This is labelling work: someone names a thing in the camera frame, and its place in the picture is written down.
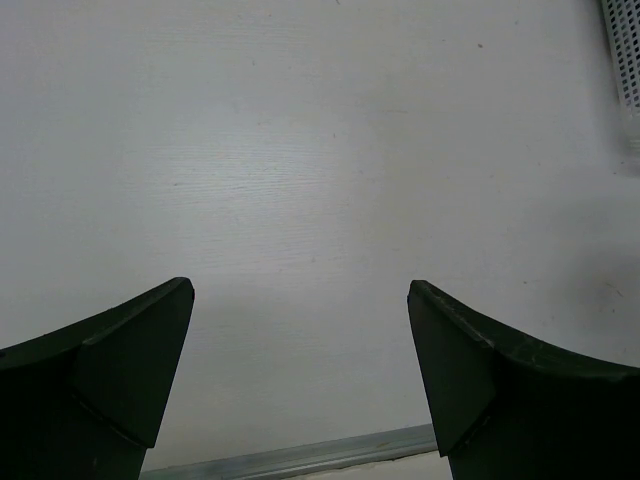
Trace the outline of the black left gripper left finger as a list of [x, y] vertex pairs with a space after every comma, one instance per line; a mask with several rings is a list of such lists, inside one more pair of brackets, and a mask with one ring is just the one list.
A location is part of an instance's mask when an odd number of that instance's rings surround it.
[[1, 351], [4, 479], [136, 479], [154, 448], [195, 289], [173, 278]]

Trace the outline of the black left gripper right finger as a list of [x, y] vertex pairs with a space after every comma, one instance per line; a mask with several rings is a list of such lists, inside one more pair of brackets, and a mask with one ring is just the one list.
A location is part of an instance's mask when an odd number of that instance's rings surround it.
[[424, 280], [408, 313], [456, 479], [635, 479], [639, 371], [539, 340]]

